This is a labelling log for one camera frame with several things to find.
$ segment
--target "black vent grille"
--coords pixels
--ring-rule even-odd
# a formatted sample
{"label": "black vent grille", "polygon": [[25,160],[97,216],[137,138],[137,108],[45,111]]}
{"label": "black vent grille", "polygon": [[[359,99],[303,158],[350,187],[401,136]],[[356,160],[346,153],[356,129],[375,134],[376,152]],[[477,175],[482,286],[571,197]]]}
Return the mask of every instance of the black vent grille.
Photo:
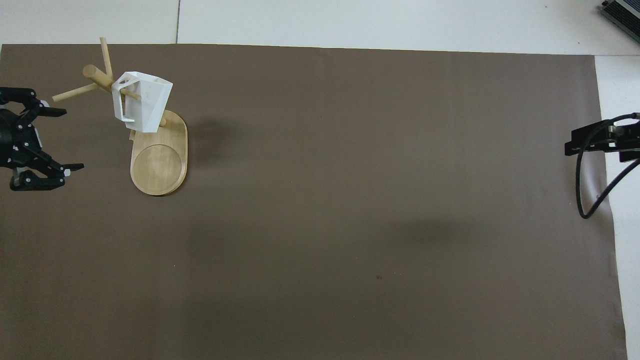
{"label": "black vent grille", "polygon": [[[633,1],[640,5],[640,1],[638,0],[625,1]],[[602,12],[603,15],[609,18],[609,20],[613,21],[613,23],[625,30],[634,39],[640,41],[640,19],[638,19],[633,13],[629,12],[629,10],[624,6],[620,5],[616,1],[612,1],[602,8]]]}
{"label": "black vent grille", "polygon": [[640,12],[640,0],[625,0],[625,3],[636,9],[637,12]]}

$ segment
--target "black cable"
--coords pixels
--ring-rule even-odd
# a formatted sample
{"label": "black cable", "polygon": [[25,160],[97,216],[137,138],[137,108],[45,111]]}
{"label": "black cable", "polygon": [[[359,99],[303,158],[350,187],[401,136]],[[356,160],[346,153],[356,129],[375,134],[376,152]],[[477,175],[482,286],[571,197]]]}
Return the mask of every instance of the black cable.
{"label": "black cable", "polygon": [[584,139],[584,143],[580,146],[580,151],[578,152],[578,160],[575,165],[575,198],[578,204],[578,212],[583,219],[590,218],[593,213],[598,209],[600,204],[607,197],[609,192],[613,190],[613,188],[625,177],[631,170],[633,170],[636,166],[640,165],[640,159],[635,160],[631,165],[627,166],[624,170],[616,176],[611,183],[607,185],[604,191],[598,196],[596,202],[593,204],[591,209],[585,214],[584,209],[582,208],[582,199],[580,198],[580,166],[582,164],[582,155],[584,154],[584,149],[586,149],[589,145],[591,145],[591,139],[601,130],[613,125],[615,122],[625,119],[638,119],[640,117],[640,113],[631,113],[626,115],[620,115],[619,117],[614,117],[613,119],[603,120],[602,123],[596,127],[594,127],[591,132]]}

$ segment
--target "wooden base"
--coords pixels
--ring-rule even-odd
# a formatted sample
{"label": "wooden base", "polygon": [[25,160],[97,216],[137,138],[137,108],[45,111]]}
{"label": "wooden base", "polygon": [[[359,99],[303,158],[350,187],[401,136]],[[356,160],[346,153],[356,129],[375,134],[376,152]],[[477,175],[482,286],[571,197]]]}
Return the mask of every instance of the wooden base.
{"label": "wooden base", "polygon": [[131,180],[143,193],[161,196],[176,190],[187,175],[188,136],[184,120],[165,110],[156,133],[131,131]]}

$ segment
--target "wooden dowel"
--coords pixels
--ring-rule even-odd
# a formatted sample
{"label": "wooden dowel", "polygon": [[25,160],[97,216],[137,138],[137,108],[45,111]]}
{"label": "wooden dowel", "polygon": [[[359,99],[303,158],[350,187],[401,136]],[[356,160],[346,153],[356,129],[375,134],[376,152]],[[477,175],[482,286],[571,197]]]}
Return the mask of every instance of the wooden dowel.
{"label": "wooden dowel", "polygon": [[54,95],[51,99],[53,99],[53,102],[58,102],[58,101],[69,99],[70,97],[74,97],[76,95],[84,94],[85,92],[89,92],[97,88],[98,88],[98,85],[89,84],[81,88],[69,90],[68,92],[63,92],[62,94]]}
{"label": "wooden dowel", "polygon": [[102,48],[102,59],[104,60],[104,70],[107,76],[113,79],[113,70],[111,70],[111,58],[109,57],[109,48],[107,47],[107,39],[100,38],[100,47]]}
{"label": "wooden dowel", "polygon": [[[88,79],[91,79],[94,83],[98,84],[101,88],[111,92],[111,84],[113,84],[113,79],[110,78],[107,74],[103,73],[100,69],[95,67],[94,65],[87,65],[82,69],[82,75]],[[120,93],[123,95],[131,96],[137,100],[142,99],[142,97],[130,90],[121,89]]]}

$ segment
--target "white floor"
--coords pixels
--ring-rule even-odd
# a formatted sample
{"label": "white floor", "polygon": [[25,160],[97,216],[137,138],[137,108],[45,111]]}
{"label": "white floor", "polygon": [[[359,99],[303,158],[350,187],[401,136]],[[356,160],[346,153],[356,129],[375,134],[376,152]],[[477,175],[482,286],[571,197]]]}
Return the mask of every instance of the white floor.
{"label": "white floor", "polygon": [[[640,44],[598,13],[599,2],[3,0],[0,44],[96,44],[104,36],[111,44],[592,54],[603,118],[640,111]],[[623,167],[607,157],[609,180]],[[640,360],[639,185],[636,170],[610,195],[631,360]]]}

